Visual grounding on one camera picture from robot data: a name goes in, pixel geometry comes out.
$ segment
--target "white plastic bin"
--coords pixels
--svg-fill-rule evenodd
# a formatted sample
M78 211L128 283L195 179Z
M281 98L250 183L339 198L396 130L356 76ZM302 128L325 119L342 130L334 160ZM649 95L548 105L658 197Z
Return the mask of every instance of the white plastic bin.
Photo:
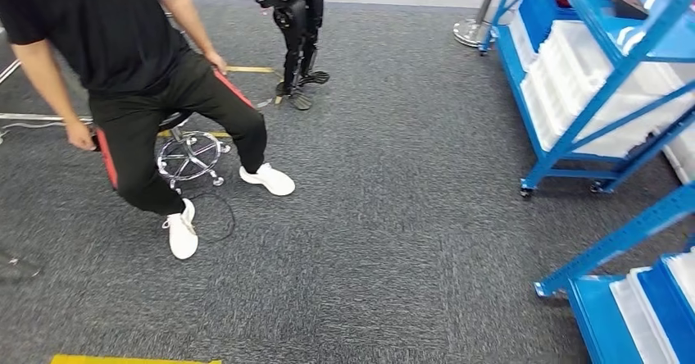
M661 348L659 337L654 334L648 314L642 310L638 294L632 289L630 282L620 280L611 283L611 292L644 364L669 362L669 357Z
M563 103L557 104L556 118L569 125L586 107L613 71L590 31L580 21L553 22L548 39L538 51ZM684 85L665 63L640 64L632 75L594 116L584 133L601 129ZM670 123L693 105L695 97L684 95L631 122L622 136L641 141L650 130Z
M637 275L640 272L649 271L651 269L651 267L634 268L630 270L630 273L625 277L625 280L628 281L630 287L632 288L634 296L637 299L636 301L638 305L642 308L642 312L644 313L650 327L652 328L652 333L656 337L656 341L658 342L659 347L665 356L665 360L662 360L660 362L678 364L679 360L678 357L675 355L673 347L671 346L669 337L666 336L664 327L659 322L659 318L656 316L656 312L654 312L654 308L652 307L652 304L649 302L649 298L647 297L647 294L644 293L644 289L642 289L642 284L639 282L639 279L637 278Z
M525 86L522 87L522 93L527 98L527 104L529 103L529 98L534 99L532 102L534 107L529 107L529 111L532 108L536 110L535 118L532 114L534 126L543 149L547 151L555 145L569 126L567 120L562 120L561 116L557 114L558 105L562 103L562 98L555 88L552 75L543 69L540 60L530 66L525 82ZM584 130L578 138L581 139L587 132L587 130ZM591 143L577 149L576 152L609 157L624 157L634 145L642 141L643 138L634 140L607 135L595 139Z
M531 45L531 39L529 39L529 33L526 30L526 24L521 17L521 13L517 12L514 15L514 19L509 23L509 31L511 32L511 40L516 48L516 54L519 56L519 61L521 61L521 67L524 71L529 71L529 66L534 63L538 54Z
M666 265L695 312L695 253L683 253L667 259Z
M664 147L676 174L684 183L695 180L695 125L690 125L680 136Z

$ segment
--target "robot leg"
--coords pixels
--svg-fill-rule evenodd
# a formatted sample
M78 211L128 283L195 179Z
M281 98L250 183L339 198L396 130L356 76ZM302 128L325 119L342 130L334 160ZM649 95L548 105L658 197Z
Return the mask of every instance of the robot leg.
M299 85L304 84L325 84L330 79L330 75L325 71L313 71L316 61L316 50L319 39L319 29L323 25L324 0L307 1L307 39L304 42L304 55L300 74L302 78Z
M277 95L289 100L298 110L308 110L311 100L298 92L298 69L307 27L307 2L287 0L276 5L273 11L275 23L283 33L287 54L284 62L283 82L278 84Z

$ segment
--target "red object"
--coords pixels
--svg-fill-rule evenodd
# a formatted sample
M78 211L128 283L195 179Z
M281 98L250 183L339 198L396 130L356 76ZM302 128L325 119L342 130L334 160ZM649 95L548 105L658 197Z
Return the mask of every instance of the red object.
M570 5L569 0L555 0L555 3L557 3L558 7L561 7L563 9L571 9L572 5Z
M217 69L215 69L215 77L217 77L217 79L218 79L219 81L221 81L222 84L226 85L227 88L229 88L230 91L232 91L235 95L237 95L238 98L240 98L241 100L243 100L244 103L246 103L248 106L250 106L250 107L252 107L252 108L255 108L255 107L253 106L253 103L251 103L251 101L248 100L248 98L246 98L245 96L243 96L243 93L241 93L241 91L239 91L237 87L235 87L232 83L230 83L229 80L227 80L227 78L224 77L224 76L222 75L222 73L220 73L220 71L218 71Z
M109 175L109 180L113 189L118 189L118 173L116 173L116 167L113 166L113 159L111 159L111 152L108 149L107 137L103 131L97 129L97 138L99 139L99 147L102 150L102 158L104 160L104 166L107 168L107 173Z

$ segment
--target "hand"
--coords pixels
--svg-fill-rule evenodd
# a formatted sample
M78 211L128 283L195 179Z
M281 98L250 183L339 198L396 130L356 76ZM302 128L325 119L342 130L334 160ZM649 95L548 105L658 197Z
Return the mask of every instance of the hand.
M92 132L82 121L66 123L67 139L70 144L85 151L93 151L97 146L92 141Z
M208 52L205 58L223 75L227 74L227 62L217 52Z

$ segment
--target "red stripe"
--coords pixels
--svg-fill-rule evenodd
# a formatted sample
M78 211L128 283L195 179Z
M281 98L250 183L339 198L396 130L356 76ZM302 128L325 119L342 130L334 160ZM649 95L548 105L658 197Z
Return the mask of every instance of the red stripe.
M102 149L102 158L104 160L104 166L107 168L109 180L114 189L117 189L118 174L116 173L116 167L113 166L113 159L111 159L111 151L109 151L107 137L104 132L99 129L97 129L97 139L99 140L99 147Z
M229 88L230 91L232 91L235 95L237 95L237 98L243 100L244 103L246 103L248 106L256 108L256 106L251 103L250 100L248 100L245 96L243 96L243 93L241 93L240 90L238 90L237 87L234 86L234 84L230 83L229 80L227 80L226 77L220 73L220 71L215 70L215 77L217 77L218 80L222 82L222 84L226 85L227 88Z

